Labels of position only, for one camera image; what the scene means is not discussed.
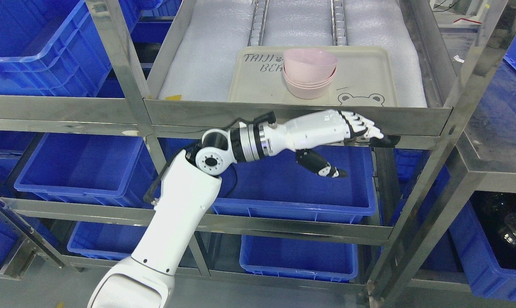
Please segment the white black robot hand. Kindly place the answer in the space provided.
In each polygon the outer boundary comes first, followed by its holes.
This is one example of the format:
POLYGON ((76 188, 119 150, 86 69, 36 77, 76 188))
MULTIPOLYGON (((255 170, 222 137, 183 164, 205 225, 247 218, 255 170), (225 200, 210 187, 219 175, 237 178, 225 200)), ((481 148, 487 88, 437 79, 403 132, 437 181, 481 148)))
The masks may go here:
POLYGON ((348 173, 332 165, 314 148, 356 138, 385 139, 372 120, 333 109, 293 118, 284 124, 267 124, 260 132, 264 155, 272 157, 290 150, 297 164, 325 178, 346 178, 348 173))

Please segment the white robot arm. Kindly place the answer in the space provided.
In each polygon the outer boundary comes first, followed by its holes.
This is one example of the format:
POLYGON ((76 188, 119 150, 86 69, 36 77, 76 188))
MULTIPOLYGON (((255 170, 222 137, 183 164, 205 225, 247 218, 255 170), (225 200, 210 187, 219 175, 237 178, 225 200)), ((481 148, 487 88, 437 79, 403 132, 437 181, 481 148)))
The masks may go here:
POLYGON ((174 154, 154 182, 160 184, 160 198, 143 237, 129 257, 105 274, 88 307, 166 307, 184 252, 219 194, 219 175, 235 163, 266 156, 263 128, 275 122, 273 112, 235 120, 238 128, 209 129, 174 154))

